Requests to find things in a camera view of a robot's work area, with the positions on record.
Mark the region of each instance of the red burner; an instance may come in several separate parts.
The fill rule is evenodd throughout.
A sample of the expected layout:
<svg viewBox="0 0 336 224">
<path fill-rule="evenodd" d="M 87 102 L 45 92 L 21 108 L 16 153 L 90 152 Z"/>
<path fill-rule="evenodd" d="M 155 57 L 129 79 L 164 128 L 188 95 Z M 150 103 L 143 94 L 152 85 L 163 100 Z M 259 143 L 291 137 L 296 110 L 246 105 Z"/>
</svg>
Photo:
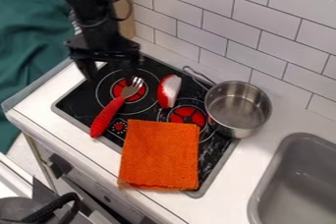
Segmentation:
<svg viewBox="0 0 336 224">
<path fill-rule="evenodd" d="M 114 125 L 114 128 L 115 128 L 115 130 L 116 131 L 123 131 L 124 129 L 125 129 L 125 125 L 123 124 L 123 123 L 116 123 L 115 125 Z"/>
<path fill-rule="evenodd" d="M 206 117 L 197 107 L 181 106 L 171 111 L 169 121 L 173 123 L 194 123 L 202 130 L 206 123 Z"/>
<path fill-rule="evenodd" d="M 111 92 L 114 97 L 120 96 L 121 91 L 126 86 L 126 81 L 124 79 L 119 80 L 118 82 L 114 83 L 114 85 L 111 87 Z M 143 96 L 147 92 L 147 86 L 146 84 L 141 87 L 141 89 L 136 93 L 135 95 L 129 97 L 126 99 L 126 102 L 136 102 L 143 98 Z"/>
</svg>

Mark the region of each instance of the pot handle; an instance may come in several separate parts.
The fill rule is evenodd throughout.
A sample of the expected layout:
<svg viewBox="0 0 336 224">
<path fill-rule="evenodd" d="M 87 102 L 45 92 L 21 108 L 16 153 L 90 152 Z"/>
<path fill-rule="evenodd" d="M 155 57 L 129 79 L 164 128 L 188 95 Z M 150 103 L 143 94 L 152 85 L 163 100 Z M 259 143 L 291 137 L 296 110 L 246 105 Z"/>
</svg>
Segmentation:
<svg viewBox="0 0 336 224">
<path fill-rule="evenodd" d="M 192 77 L 192 79 L 195 81 L 195 83 L 197 83 L 198 85 L 200 85 L 202 88 L 204 88 L 205 90 L 208 90 L 207 87 L 205 87 L 203 84 L 201 84 L 195 76 L 200 76 L 203 77 L 204 79 L 206 79 L 208 82 L 210 82 L 211 84 L 216 85 L 216 83 L 211 80 L 209 77 L 207 77 L 206 75 L 202 74 L 201 72 L 197 72 L 196 70 L 194 70 L 192 67 L 190 66 L 185 66 L 182 68 L 183 72 L 189 76 Z"/>
</svg>

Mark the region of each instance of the small pot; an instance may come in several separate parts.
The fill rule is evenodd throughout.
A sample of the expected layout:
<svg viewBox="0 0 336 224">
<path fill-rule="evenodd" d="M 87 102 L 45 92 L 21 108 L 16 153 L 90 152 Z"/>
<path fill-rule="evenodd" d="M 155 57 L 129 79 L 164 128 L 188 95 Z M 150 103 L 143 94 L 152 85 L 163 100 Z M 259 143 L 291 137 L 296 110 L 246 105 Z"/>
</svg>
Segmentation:
<svg viewBox="0 0 336 224">
<path fill-rule="evenodd" d="M 214 84 L 204 100 L 208 124 L 218 133 L 235 139 L 243 139 L 258 131 L 269 119 L 272 104 L 260 88 L 238 81 L 216 84 L 189 66 L 183 68 Z M 207 89 L 199 81 L 196 83 Z"/>
</svg>

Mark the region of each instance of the black stovetop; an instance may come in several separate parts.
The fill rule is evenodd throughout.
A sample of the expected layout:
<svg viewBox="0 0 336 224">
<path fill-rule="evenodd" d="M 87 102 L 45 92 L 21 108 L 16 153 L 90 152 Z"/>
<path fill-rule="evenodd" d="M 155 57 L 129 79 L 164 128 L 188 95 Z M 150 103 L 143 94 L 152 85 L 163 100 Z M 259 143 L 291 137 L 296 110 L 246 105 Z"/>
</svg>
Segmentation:
<svg viewBox="0 0 336 224">
<path fill-rule="evenodd" d="M 162 109 L 156 100 L 157 87 L 159 81 L 170 74 L 182 78 L 181 91 L 174 108 Z M 198 124 L 200 126 L 198 173 L 201 187 L 232 142 L 232 139 L 220 136 L 206 124 L 203 103 L 206 90 L 190 76 L 146 57 L 136 76 L 144 80 L 144 87 L 127 100 L 103 135 L 122 147 L 128 119 Z M 95 81 L 83 82 L 55 106 L 73 118 L 74 122 L 79 121 L 89 127 L 103 106 L 118 95 L 124 85 L 122 71 L 118 67 L 106 65 L 99 70 Z"/>
</svg>

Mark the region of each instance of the orange towel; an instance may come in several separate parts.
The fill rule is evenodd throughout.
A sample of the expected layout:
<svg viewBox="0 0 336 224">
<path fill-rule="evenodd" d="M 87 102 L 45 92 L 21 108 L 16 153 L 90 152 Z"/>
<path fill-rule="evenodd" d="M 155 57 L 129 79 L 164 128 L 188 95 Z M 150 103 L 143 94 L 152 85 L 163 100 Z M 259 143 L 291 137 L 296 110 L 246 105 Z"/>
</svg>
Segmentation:
<svg viewBox="0 0 336 224">
<path fill-rule="evenodd" d="M 199 127 L 194 124 L 129 120 L 119 186 L 196 190 L 198 142 Z"/>
</svg>

